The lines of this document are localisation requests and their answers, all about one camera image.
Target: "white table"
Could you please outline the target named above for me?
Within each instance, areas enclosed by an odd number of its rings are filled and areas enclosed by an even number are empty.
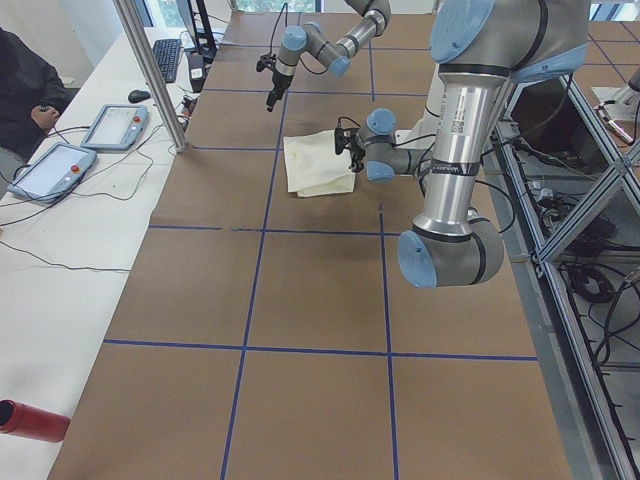
[[[152,29],[148,36],[178,37],[180,29]],[[189,85],[186,59],[176,84],[167,88],[178,105]],[[126,104],[134,89],[146,89],[126,36],[121,36],[78,93],[57,128],[90,125],[106,103]],[[150,120],[147,138],[160,115],[153,100],[143,103]],[[63,134],[78,145],[86,131]],[[51,138],[34,155],[52,143]],[[105,196],[70,196],[60,204],[16,225],[3,227],[0,240],[49,261],[69,266],[130,269],[173,163],[174,150],[164,128],[142,147],[153,166],[131,200]],[[123,154],[99,154],[88,177],[113,165]],[[108,192],[129,196],[150,160],[134,153],[80,185],[77,193]],[[0,202],[0,224],[26,217],[42,206],[21,204],[11,194]],[[0,397],[31,404],[69,417],[85,382],[127,280],[126,273],[69,271],[52,268],[0,245]],[[61,444],[0,435],[0,478],[42,480]]]

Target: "tablet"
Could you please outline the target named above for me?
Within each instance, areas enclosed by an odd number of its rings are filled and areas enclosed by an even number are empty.
[[[80,146],[102,152],[129,150],[148,118],[144,105],[104,105]]]
[[[29,200],[53,203],[80,183],[96,156],[93,150],[56,143],[7,190]]]

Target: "red can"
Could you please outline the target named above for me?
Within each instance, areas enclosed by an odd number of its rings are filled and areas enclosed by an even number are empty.
[[[0,401],[0,433],[58,443],[64,440],[71,420],[64,415],[14,402]]]

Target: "black keyboard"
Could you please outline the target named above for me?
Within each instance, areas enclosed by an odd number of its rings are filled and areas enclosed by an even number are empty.
[[[153,44],[153,55],[156,57],[160,73],[166,83],[176,81],[181,47],[182,42],[178,38],[163,38],[156,40]]]

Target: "white cloth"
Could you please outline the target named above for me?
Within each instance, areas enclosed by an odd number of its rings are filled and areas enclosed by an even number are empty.
[[[333,193],[351,193],[356,175],[349,166],[348,151],[335,154],[333,130],[306,137],[284,137],[289,193],[315,197]]]

